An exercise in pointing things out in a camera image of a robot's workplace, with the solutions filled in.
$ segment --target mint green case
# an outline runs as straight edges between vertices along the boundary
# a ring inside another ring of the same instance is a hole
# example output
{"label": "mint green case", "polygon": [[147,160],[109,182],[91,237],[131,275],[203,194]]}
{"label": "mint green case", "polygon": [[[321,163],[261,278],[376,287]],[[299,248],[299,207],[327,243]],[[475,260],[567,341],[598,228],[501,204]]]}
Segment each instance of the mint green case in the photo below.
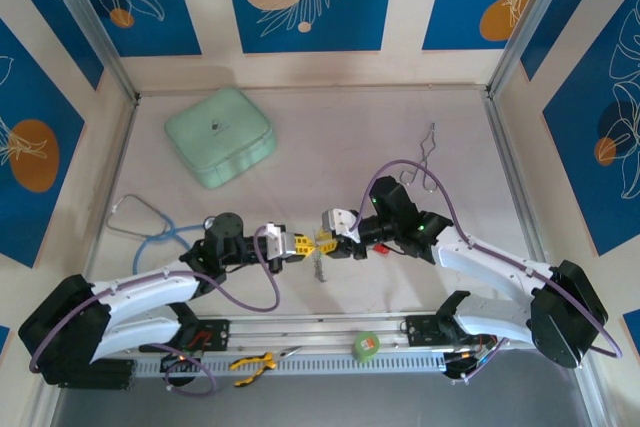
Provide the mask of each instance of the mint green case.
{"label": "mint green case", "polygon": [[221,89],[164,125],[194,177],[213,189],[276,148],[269,119],[237,89]]}

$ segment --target orange circle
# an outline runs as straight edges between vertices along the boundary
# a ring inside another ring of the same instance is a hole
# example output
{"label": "orange circle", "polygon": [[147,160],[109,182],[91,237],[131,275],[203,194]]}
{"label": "orange circle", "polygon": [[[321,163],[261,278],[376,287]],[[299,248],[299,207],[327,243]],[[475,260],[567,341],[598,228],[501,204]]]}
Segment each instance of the orange circle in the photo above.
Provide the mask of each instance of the orange circle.
{"label": "orange circle", "polygon": [[596,143],[594,153],[600,165],[611,165],[616,160],[616,143],[609,137],[603,137]]}
{"label": "orange circle", "polygon": [[[9,137],[9,143],[17,147],[9,162],[13,176],[25,189],[35,193],[46,192],[51,188],[58,175],[60,150],[53,130],[39,120],[23,120],[18,123]],[[43,141],[42,147],[36,147]],[[29,152],[29,148],[38,154]]]}
{"label": "orange circle", "polygon": [[486,40],[501,41],[511,37],[516,22],[529,0],[497,0],[482,14],[480,35]]}
{"label": "orange circle", "polygon": [[111,22],[122,29],[128,29],[133,26],[133,22],[135,20],[133,15],[131,15],[131,12],[120,8],[115,8],[109,12],[109,18],[111,19]]}

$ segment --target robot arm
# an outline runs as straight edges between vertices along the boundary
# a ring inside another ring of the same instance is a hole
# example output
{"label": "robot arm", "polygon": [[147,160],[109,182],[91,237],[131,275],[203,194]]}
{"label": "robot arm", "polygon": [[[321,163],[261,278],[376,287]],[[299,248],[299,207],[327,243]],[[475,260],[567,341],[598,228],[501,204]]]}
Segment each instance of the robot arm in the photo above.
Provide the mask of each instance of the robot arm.
{"label": "robot arm", "polygon": [[[493,336],[532,343],[564,367],[580,364],[598,331],[544,282],[550,279],[560,285],[604,324],[607,313],[580,267],[567,261],[552,267],[521,259],[469,238],[454,228],[451,220],[418,211],[404,187],[392,177],[378,178],[370,199],[376,215],[359,223],[352,211],[325,212],[326,242],[316,248],[333,258],[365,259],[368,247],[394,241],[411,257],[475,276],[511,299],[454,292],[435,316],[407,317],[410,346],[483,344],[484,350],[465,359],[461,368],[447,364],[448,369],[455,367],[462,375],[486,359],[487,347],[496,347]],[[101,372],[108,362],[102,359],[115,352],[152,343],[191,348],[203,332],[202,323],[208,321],[199,321],[185,302],[219,287],[226,280],[227,266],[266,259],[265,269],[277,274],[283,262],[302,260],[313,248],[307,237],[274,224],[267,224],[254,237],[244,237],[242,219],[232,213],[221,214],[205,222],[203,239],[164,268],[95,284],[81,275],[65,279],[25,321],[19,336],[34,358],[32,364],[37,361],[48,383],[82,385],[82,379]],[[510,261],[526,268],[516,270]],[[121,290],[120,285],[127,287]],[[56,330],[65,318],[64,330]],[[104,368],[111,374],[120,367],[109,364]],[[121,374],[130,375],[131,368]]]}
{"label": "robot arm", "polygon": [[[406,255],[476,277],[511,299],[483,299],[469,292],[454,292],[436,314],[439,333],[451,343],[493,334],[531,343],[563,367],[580,365],[598,331],[543,282],[547,278],[563,287],[604,324],[607,313],[579,266],[564,261],[552,267],[514,256],[466,234],[467,239],[463,239],[451,220],[418,211],[393,177],[378,178],[370,200],[376,215],[362,219],[357,228],[356,212],[333,209],[323,214],[323,230],[331,238],[322,248],[326,255],[364,259],[368,247],[394,241]],[[508,260],[526,269],[517,270]]]}
{"label": "robot arm", "polygon": [[100,359],[140,345],[187,347],[199,331],[199,321],[185,302],[214,289],[189,272],[219,286],[227,278],[226,266],[259,262],[255,246],[272,274],[282,271],[283,261],[302,260],[311,253],[311,241],[286,232],[283,225],[269,223],[261,233],[257,239],[244,237],[242,219],[225,213],[206,223],[204,238],[163,268],[93,284],[82,275],[68,277],[23,323],[19,336],[33,356],[62,318],[100,297],[69,320],[37,359],[38,370],[50,384],[73,383],[89,376]]}

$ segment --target white tabletop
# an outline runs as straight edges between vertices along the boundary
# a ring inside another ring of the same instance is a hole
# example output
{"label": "white tabletop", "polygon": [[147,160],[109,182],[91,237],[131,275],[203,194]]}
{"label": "white tabletop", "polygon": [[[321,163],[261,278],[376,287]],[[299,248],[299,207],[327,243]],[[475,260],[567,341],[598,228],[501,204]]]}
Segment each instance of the white tabletop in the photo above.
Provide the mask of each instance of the white tabletop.
{"label": "white tabletop", "polygon": [[[386,162],[420,158],[419,143],[435,122],[437,148],[429,167],[457,208],[463,228],[487,242],[526,255],[526,247],[479,91],[418,88],[247,91],[273,123],[276,151],[220,188],[201,187],[181,163],[164,123],[202,96],[142,99],[127,148],[114,202],[137,194],[174,219],[198,224],[209,215],[235,212],[245,235],[268,221],[312,236],[329,208],[358,209],[372,174]],[[397,176],[402,168],[389,174]],[[408,187],[418,208],[449,216],[440,193],[419,181]],[[158,225],[138,208],[123,212],[118,225],[149,231]],[[187,234],[191,242],[201,233]],[[140,239],[106,229],[90,269],[91,280],[131,275]],[[140,270],[174,260],[179,244],[151,246]],[[470,277],[424,261],[371,253],[365,261],[323,258],[325,283],[314,277],[311,259],[285,263],[276,277],[282,303],[276,314],[368,313],[435,310],[454,290],[493,296]],[[273,303],[259,266],[229,276],[232,294],[258,306]],[[239,309],[215,292],[190,303],[199,315],[235,315]]]}

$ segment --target green tape roll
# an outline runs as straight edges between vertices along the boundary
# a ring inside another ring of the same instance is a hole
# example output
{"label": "green tape roll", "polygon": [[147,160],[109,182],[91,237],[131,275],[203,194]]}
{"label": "green tape roll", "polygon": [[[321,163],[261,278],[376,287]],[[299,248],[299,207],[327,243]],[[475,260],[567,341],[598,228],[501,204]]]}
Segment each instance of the green tape roll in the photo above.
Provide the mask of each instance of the green tape roll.
{"label": "green tape roll", "polygon": [[380,339],[373,332],[361,332],[353,343],[353,358],[369,362],[380,350]]}

